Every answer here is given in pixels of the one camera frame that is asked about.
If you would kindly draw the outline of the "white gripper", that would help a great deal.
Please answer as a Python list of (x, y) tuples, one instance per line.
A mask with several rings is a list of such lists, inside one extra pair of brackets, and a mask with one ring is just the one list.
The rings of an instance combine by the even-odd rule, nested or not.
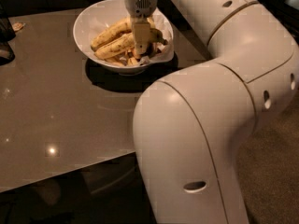
[(125, 7), (132, 19), (132, 32), (135, 52), (141, 55), (147, 51), (150, 42), (150, 23), (146, 19), (152, 15), (158, 0), (124, 0)]

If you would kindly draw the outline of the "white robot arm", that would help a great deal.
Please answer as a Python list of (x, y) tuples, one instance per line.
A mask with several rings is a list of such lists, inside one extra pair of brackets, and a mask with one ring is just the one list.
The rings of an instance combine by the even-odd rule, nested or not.
[(152, 83), (135, 152), (158, 224), (249, 224), (238, 147), (290, 103), (299, 48), (257, 0), (171, 0), (212, 58)]

